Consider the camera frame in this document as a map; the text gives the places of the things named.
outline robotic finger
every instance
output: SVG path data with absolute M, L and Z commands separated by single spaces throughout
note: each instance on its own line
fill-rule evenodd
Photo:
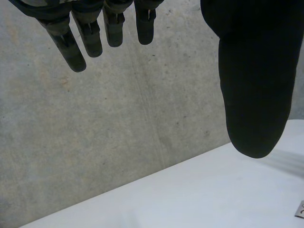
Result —
M 163 0 L 134 0 L 138 40 L 142 45 L 152 42 L 156 8 Z
M 34 17 L 39 21 L 47 30 L 63 58 L 73 71 L 80 72 L 86 69 L 86 62 L 69 26 L 69 13 L 72 10 L 72 2 L 60 4 L 59 1 L 9 1 L 25 15 Z

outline concrete wall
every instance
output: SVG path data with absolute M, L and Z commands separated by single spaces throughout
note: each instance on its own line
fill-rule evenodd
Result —
M 229 141 L 218 38 L 198 0 L 165 1 L 151 45 L 124 42 L 72 72 L 46 31 L 0 2 L 0 227 L 15 228 Z M 303 75 L 303 58 L 299 73 Z M 292 117 L 304 117 L 303 80 Z

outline black glove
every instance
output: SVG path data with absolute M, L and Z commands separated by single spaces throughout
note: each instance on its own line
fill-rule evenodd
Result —
M 133 0 L 9 0 L 19 10 L 36 18 L 52 37 L 62 56 L 75 72 L 85 70 L 86 62 L 69 27 L 70 12 L 90 57 L 102 54 L 97 18 L 103 9 L 107 41 L 111 47 L 123 42 L 124 11 Z M 163 0 L 135 0 L 138 40 L 153 40 L 155 9 Z
M 303 0 L 201 0 L 219 36 L 227 129 L 241 153 L 262 158 L 287 122 L 304 32 Z

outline white table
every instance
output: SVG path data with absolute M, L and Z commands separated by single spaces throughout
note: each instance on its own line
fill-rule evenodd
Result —
M 289 121 L 266 158 L 227 144 L 23 228 L 304 228 L 303 148 L 304 121 Z

